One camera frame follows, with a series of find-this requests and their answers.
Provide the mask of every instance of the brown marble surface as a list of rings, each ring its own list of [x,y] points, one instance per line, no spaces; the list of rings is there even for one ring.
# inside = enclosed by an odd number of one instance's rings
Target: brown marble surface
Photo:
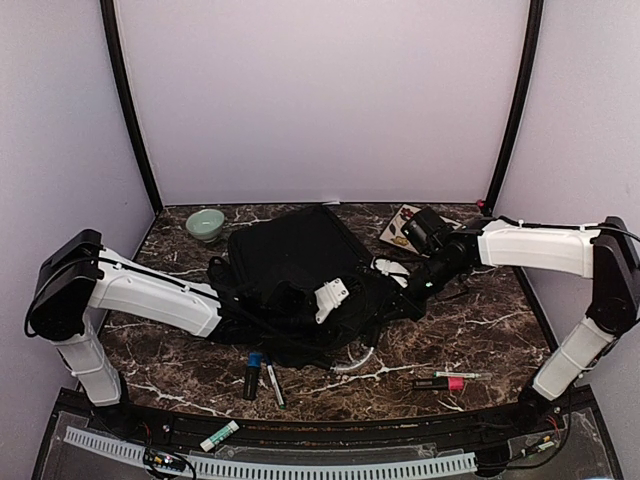
[[[374,254],[406,257],[378,237],[399,204],[351,204],[334,212]],[[473,205],[432,205],[465,221]],[[206,282],[212,255],[226,255],[229,234],[300,205],[226,205],[221,238],[205,245],[184,223],[202,207],[169,207],[158,218],[136,261],[185,280]],[[419,322],[397,321],[384,332],[374,358],[360,371],[334,375],[314,367],[277,368],[287,399],[279,410],[265,369],[254,402],[242,400],[248,350],[214,345],[157,322],[112,312],[101,341],[124,373],[132,400],[173,411],[287,421],[381,420],[475,410],[516,400],[518,389],[549,355],[538,323],[510,268],[473,272],[469,292],[428,304]],[[457,286],[442,293],[447,297]],[[360,346],[337,353],[357,357]],[[460,392],[413,392],[411,380],[434,370],[490,372]]]

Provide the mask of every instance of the bowl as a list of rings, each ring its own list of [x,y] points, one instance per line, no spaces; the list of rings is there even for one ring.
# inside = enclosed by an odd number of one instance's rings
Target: bowl
[[[187,219],[187,231],[195,239],[205,243],[213,242],[222,231],[224,213],[220,210],[205,208]]]

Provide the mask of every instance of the white wall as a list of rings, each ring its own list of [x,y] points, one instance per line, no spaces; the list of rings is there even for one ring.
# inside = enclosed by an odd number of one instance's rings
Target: white wall
[[[165,203],[485,195],[527,0],[117,4]]]
[[[39,266],[87,227],[129,255],[153,215],[99,2],[0,1],[0,65],[0,456],[23,479],[58,389],[73,385],[54,348],[22,333]]]
[[[545,3],[531,90],[498,212],[531,221],[621,216],[640,232],[640,3]],[[564,337],[591,282],[530,271]],[[640,328],[588,376],[625,478],[640,478]]]

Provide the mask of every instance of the red cap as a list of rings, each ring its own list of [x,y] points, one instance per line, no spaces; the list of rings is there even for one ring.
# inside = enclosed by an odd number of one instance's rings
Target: red cap
[[[449,377],[449,390],[462,390],[464,388],[464,378]]]

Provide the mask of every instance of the blue cap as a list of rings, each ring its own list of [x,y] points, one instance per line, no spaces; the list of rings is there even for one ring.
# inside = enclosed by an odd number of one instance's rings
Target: blue cap
[[[262,354],[261,353],[251,352],[249,354],[249,363],[247,364],[248,367],[260,368],[260,364],[261,363],[262,363]]]

